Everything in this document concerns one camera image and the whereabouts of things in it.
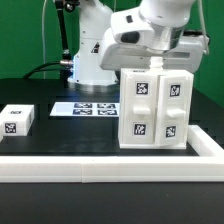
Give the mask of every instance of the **white border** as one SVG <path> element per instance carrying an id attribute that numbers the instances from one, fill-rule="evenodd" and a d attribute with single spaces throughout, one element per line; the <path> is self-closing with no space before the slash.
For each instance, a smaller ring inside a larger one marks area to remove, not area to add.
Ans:
<path id="1" fill-rule="evenodd" d="M 198 126 L 189 126 L 195 156 L 1 156 L 0 182 L 224 181 L 224 151 Z"/>

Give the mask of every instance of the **small white cube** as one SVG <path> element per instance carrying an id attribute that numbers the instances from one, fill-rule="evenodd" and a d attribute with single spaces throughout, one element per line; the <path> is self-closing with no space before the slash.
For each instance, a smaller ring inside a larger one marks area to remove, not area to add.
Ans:
<path id="1" fill-rule="evenodd" d="M 34 105 L 7 105 L 0 119 L 3 136 L 26 136 L 34 120 Z"/>

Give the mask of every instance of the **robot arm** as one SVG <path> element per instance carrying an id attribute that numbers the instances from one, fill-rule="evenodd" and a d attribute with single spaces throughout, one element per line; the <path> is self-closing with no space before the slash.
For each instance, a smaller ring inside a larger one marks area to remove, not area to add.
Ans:
<path id="1" fill-rule="evenodd" d="M 151 56 L 162 55 L 164 68 L 195 72 L 205 48 L 203 36 L 183 36 L 194 1 L 142 0 L 137 8 L 113 13 L 101 44 L 101 68 L 148 68 Z"/>
<path id="2" fill-rule="evenodd" d="M 111 29 L 117 43 L 136 44 L 152 53 L 176 47 L 195 0 L 143 0 L 138 8 L 114 13 Z"/>

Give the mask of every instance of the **white box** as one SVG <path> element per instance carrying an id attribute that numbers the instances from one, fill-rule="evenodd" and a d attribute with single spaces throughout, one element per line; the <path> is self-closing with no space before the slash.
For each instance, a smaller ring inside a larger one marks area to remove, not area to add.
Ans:
<path id="1" fill-rule="evenodd" d="M 0 117 L 3 136 L 26 136 L 34 120 L 34 105 L 7 105 Z"/>
<path id="2" fill-rule="evenodd" d="M 122 69 L 120 147 L 186 149 L 192 85 L 185 70 Z"/>

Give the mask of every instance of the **green background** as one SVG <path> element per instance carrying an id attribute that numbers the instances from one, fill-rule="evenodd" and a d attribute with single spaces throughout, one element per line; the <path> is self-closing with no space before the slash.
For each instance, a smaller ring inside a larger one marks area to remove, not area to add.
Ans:
<path id="1" fill-rule="evenodd" d="M 102 0 L 113 9 L 114 0 Z M 0 78 L 20 78 L 43 63 L 41 16 L 44 0 L 1 0 L 0 9 Z M 117 0 L 116 10 L 139 5 L 140 0 Z M 195 74 L 194 86 L 224 106 L 224 1 L 203 0 L 207 33 L 211 36 L 210 55 L 204 56 Z M 69 48 L 78 50 L 78 10 L 65 12 Z M 197 4 L 194 4 L 188 28 L 200 29 Z M 61 59 L 61 42 L 53 0 L 48 0 L 45 21 L 47 61 Z M 43 78 L 43 74 L 34 77 Z M 57 72 L 47 78 L 57 78 Z"/>

